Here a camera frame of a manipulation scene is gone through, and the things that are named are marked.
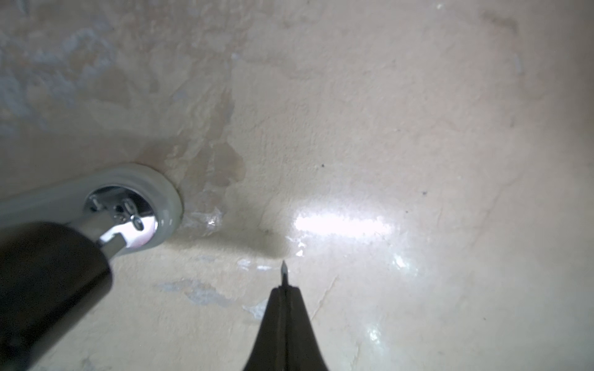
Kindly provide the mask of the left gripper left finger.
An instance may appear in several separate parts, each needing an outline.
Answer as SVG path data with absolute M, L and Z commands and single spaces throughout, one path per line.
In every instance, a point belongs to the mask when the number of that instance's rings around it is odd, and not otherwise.
M 271 290 L 260 329 L 244 370 L 286 369 L 286 316 L 280 287 Z

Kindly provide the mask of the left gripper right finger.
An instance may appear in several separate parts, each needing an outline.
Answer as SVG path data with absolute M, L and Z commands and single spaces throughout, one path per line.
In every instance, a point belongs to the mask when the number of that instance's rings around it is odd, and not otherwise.
M 299 288 L 284 287 L 286 297 L 285 370 L 328 370 Z

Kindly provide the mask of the nail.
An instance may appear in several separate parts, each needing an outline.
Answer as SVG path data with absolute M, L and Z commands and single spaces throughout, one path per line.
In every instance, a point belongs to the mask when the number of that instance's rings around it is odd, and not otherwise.
M 289 287 L 289 269 L 288 269 L 285 261 L 282 261 L 281 277 L 282 277 L 282 287 L 283 288 Z

